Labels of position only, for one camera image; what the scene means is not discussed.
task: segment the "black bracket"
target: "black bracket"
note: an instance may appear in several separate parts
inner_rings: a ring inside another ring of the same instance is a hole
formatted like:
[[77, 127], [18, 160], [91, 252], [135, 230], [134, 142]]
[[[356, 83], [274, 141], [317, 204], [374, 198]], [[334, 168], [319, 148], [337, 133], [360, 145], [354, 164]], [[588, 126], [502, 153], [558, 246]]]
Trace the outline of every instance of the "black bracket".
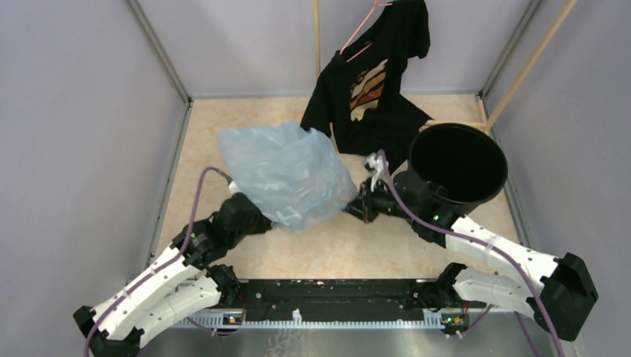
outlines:
[[[95, 325], [92, 320], [96, 312], [90, 306], [81, 306], [72, 317], [77, 323], [83, 337], [87, 338], [90, 330]], [[94, 357], [135, 357], [140, 352], [140, 337], [144, 334], [142, 329], [132, 329], [132, 332], [122, 341], [108, 340], [107, 330], [97, 329], [94, 337], [89, 342], [90, 350]]]
[[[542, 278], [541, 300], [559, 338], [575, 341], [598, 301], [598, 293], [582, 259], [567, 253], [555, 262], [558, 266], [552, 275]], [[550, 332], [534, 299], [529, 297], [526, 302], [534, 310], [534, 320]]]

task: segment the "clear plastic bag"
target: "clear plastic bag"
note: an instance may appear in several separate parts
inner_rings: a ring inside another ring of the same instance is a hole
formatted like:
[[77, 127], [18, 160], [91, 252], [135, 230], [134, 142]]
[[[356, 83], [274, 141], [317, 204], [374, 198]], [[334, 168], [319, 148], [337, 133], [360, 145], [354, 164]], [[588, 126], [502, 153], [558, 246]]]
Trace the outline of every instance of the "clear plastic bag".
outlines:
[[222, 130], [221, 156], [243, 193], [276, 225], [303, 231], [356, 195], [331, 140], [297, 123]]

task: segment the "beige floor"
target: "beige floor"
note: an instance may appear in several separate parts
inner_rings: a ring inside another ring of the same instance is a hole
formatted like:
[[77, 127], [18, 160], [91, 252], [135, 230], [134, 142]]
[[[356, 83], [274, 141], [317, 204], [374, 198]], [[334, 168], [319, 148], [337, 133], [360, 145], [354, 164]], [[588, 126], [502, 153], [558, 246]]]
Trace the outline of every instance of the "beige floor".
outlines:
[[[481, 120], [472, 95], [413, 95], [408, 98], [437, 120]], [[196, 100], [179, 159], [158, 242], [160, 253], [188, 222], [199, 174], [206, 166], [223, 168], [216, 133], [227, 128], [300, 120], [308, 98]], [[362, 159], [340, 155], [356, 184], [366, 175]], [[229, 197], [225, 181], [210, 173], [196, 219], [209, 216]], [[471, 215], [491, 231], [516, 241], [503, 193]], [[364, 225], [340, 213], [303, 232], [273, 230], [247, 237], [217, 263], [234, 266], [240, 278], [404, 278], [436, 277], [451, 262], [483, 266], [464, 255], [429, 244], [401, 219], [380, 216]]]

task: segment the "gray wall panel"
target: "gray wall panel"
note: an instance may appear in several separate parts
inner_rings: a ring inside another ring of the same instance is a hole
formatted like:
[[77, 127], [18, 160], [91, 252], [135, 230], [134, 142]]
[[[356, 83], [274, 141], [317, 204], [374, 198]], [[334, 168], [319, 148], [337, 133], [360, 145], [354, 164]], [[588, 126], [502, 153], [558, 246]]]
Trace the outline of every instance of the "gray wall panel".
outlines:
[[[403, 91], [479, 91], [530, 0], [428, 0], [432, 46], [411, 59]], [[321, 63], [329, 63], [372, 7], [370, 0], [320, 0]], [[381, 7], [359, 34], [368, 28]]]
[[144, 264], [184, 103], [124, 1], [0, 2], [0, 356], [79, 356], [72, 320]]
[[[547, 1], [490, 92], [510, 86], [563, 1]], [[631, 2], [579, 1], [496, 124], [531, 241], [587, 263], [589, 356], [627, 356], [631, 293]]]
[[142, 0], [189, 95], [309, 95], [311, 1]]

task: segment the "enclosure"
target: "enclosure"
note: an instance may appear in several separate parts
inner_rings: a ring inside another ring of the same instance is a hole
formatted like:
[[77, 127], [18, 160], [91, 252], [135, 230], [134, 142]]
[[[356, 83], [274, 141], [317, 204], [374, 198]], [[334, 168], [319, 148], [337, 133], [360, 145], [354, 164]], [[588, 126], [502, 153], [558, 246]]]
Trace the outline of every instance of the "enclosure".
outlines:
[[[472, 217], [581, 256], [600, 293], [567, 356], [624, 356], [631, 229], [631, 3], [427, 0], [431, 45], [401, 93], [436, 123], [486, 132], [505, 189]], [[78, 356], [77, 307], [110, 298], [188, 221], [221, 129], [299, 121], [371, 0], [20, 1], [0, 4], [0, 355]], [[379, 8], [362, 27], [379, 17]], [[363, 157], [340, 155], [356, 184]], [[208, 177], [198, 218], [229, 197]], [[245, 239], [218, 263], [243, 279], [428, 279], [451, 262], [405, 222], [336, 216]], [[472, 311], [478, 315], [480, 310]], [[528, 331], [544, 356], [549, 335]], [[145, 356], [532, 356], [497, 310], [463, 338], [419, 330], [169, 329]]]

